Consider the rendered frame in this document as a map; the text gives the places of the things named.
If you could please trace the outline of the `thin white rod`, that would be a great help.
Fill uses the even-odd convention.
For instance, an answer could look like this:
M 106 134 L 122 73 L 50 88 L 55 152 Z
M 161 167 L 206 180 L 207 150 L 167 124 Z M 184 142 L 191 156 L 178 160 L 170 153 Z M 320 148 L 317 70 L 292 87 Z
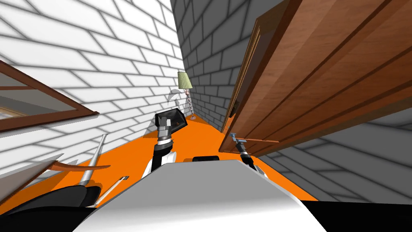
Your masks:
M 123 176 L 121 177 L 117 182 L 115 182 L 109 189 L 101 196 L 98 198 L 98 200 L 94 203 L 94 205 L 90 205 L 89 207 L 96 208 L 99 203 L 101 203 L 102 200 L 104 200 L 112 191 L 113 189 L 118 186 L 123 180 L 127 180 L 129 176 Z

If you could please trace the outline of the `brown curved bar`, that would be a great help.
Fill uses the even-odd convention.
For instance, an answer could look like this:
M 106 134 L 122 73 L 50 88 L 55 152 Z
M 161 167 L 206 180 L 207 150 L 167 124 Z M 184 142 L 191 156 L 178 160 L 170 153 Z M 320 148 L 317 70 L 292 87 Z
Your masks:
M 100 169 L 105 169 L 109 168 L 110 165 L 105 165 L 105 166 L 77 166 L 77 165 L 69 165 L 69 164 L 64 164 L 58 161 L 53 162 L 47 170 L 52 170 L 52 171 L 68 171 L 68 172 L 83 172 L 83 171 L 88 171 L 88 170 L 100 170 Z

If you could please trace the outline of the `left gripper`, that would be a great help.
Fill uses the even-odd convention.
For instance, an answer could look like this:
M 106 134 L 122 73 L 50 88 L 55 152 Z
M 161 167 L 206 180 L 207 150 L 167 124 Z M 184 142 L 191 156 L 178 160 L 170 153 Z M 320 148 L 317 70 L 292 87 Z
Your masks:
M 161 126 L 158 127 L 158 140 L 171 139 L 171 134 L 171 119 L 168 117 L 161 117 Z

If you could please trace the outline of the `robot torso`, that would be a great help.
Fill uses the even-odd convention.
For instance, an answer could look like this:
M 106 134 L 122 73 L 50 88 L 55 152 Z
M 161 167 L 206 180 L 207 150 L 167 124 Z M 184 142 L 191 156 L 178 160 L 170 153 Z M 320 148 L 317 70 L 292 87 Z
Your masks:
M 239 160 L 167 163 L 73 232 L 326 232 L 294 195 Z

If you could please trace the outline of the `brown framed window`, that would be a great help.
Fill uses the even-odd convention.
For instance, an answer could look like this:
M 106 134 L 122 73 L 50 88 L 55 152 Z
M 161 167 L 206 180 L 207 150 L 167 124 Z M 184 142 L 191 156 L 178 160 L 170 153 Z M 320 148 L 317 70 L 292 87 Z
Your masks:
M 0 133 L 98 114 L 0 60 Z

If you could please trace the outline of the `brown wooden door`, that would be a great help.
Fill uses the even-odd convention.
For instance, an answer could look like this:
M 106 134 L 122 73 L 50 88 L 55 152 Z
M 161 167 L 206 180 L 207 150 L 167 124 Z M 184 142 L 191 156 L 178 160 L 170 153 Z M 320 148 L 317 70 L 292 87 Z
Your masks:
M 219 147 L 259 157 L 412 107 L 412 0 L 283 0 L 253 28 Z

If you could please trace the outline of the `black angular block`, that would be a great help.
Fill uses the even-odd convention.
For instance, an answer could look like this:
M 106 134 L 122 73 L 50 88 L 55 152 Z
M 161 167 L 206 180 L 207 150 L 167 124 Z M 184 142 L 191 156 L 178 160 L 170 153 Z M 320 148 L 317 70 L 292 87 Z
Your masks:
M 170 119 L 171 126 L 169 128 L 170 128 L 171 134 L 187 126 L 186 118 L 184 114 L 178 108 L 174 108 L 168 111 L 155 114 L 155 125 L 158 128 L 160 127 L 160 119 L 162 117 L 166 117 L 167 119 Z

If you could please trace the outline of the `green shade floor lamp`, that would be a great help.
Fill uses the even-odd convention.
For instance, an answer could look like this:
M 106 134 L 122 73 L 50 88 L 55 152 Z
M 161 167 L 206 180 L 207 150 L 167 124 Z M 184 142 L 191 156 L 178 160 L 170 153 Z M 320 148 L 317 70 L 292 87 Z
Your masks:
M 191 118 L 190 119 L 195 120 L 196 117 L 194 115 L 192 100 L 191 100 L 190 91 L 189 91 L 193 87 L 192 87 L 191 81 L 189 79 L 189 76 L 186 72 L 178 71 L 177 72 L 177 79 L 178 79 L 178 88 L 185 90 L 185 94 L 186 94 L 186 97 L 187 97 L 187 100 L 188 100 L 188 103 L 189 103 L 189 106 L 190 106 L 190 111 L 191 111 Z

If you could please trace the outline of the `silver pole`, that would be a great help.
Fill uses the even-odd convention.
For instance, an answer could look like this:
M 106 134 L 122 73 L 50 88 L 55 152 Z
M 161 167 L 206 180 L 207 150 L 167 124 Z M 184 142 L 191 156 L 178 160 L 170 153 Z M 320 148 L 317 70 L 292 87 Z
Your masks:
M 104 142 L 105 142 L 105 139 L 106 139 L 107 135 L 108 135 L 108 134 L 103 134 L 103 135 L 102 135 L 102 138 L 101 138 L 101 140 L 100 140 L 100 143 L 99 143 L 96 151 L 94 152 L 94 154 L 93 154 L 93 156 L 92 156 L 92 158 L 91 158 L 91 160 L 90 160 L 90 162 L 89 162 L 89 167 L 96 165 L 97 160 L 98 160 L 98 158 L 99 158 L 99 156 L 100 156 L 100 154 L 101 154 L 101 150 L 102 150 L 102 147 L 103 147 L 103 144 L 104 144 Z M 93 170 L 86 170 L 86 171 L 84 172 L 84 174 L 83 174 L 80 182 L 79 182 L 79 185 L 86 186 L 86 185 L 89 183 L 92 174 L 93 174 Z

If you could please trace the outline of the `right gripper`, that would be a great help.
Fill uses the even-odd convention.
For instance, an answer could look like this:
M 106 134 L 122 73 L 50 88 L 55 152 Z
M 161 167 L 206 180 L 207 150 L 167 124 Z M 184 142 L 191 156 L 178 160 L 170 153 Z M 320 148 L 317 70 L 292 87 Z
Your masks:
M 235 141 L 236 143 L 236 148 L 238 149 L 239 153 L 242 155 L 247 155 L 246 148 L 244 146 L 244 143 L 247 142 L 244 139 L 237 139 L 235 133 L 230 133 L 229 136 Z

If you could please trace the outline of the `pale brown-edged panel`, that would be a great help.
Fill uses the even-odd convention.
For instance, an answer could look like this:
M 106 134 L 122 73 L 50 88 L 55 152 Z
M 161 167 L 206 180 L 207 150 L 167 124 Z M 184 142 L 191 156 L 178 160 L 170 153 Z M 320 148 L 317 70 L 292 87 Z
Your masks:
M 0 205 L 48 170 L 63 153 L 0 174 Z

